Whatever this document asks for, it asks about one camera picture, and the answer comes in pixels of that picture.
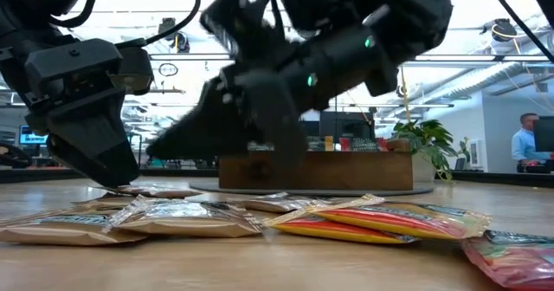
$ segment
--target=wooden table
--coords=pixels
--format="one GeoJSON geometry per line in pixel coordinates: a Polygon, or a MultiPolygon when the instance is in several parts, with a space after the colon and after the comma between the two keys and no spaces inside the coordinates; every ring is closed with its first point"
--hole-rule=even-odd
{"type": "MultiPolygon", "coordinates": [[[[182,178],[145,178],[178,181],[182,178]]],[[[99,197],[81,180],[0,184],[0,218],[62,208],[99,197]]],[[[206,199],[224,195],[202,195],[206,199]]],[[[554,191],[458,183],[426,195],[395,197],[477,210],[493,228],[554,236],[554,191]]],[[[387,248],[289,236],[145,242],[125,248],[0,243],[2,291],[494,291],[450,242],[387,248]]]]}

